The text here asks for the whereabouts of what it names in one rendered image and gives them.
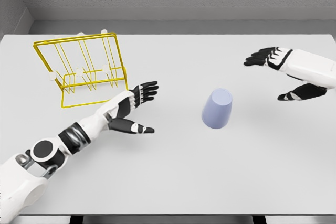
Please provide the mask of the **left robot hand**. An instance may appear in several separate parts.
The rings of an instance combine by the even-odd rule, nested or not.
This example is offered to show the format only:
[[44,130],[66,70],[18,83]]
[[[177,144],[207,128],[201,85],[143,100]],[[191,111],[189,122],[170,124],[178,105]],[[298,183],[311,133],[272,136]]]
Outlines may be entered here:
[[135,123],[126,117],[139,105],[154,100],[158,88],[158,82],[151,81],[120,93],[120,98],[116,98],[118,102],[116,111],[111,110],[104,115],[108,121],[108,129],[128,134],[153,134],[155,132],[153,128]]

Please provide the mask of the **lavender plastic cup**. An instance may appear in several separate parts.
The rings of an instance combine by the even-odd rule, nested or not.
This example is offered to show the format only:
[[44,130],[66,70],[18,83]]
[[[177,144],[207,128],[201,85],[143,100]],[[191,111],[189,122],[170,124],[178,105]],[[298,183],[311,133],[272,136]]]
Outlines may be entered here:
[[225,127],[232,111],[232,94],[223,88],[215,89],[208,97],[202,111],[202,120],[212,129]]

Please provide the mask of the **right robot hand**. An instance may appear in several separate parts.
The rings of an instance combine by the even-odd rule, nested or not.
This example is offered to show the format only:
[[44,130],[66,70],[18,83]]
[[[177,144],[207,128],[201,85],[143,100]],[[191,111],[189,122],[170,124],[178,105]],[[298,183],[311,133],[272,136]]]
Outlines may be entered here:
[[336,61],[301,49],[268,47],[245,59],[245,66],[267,66],[303,84],[278,96],[279,101],[302,101],[324,96],[336,89]]

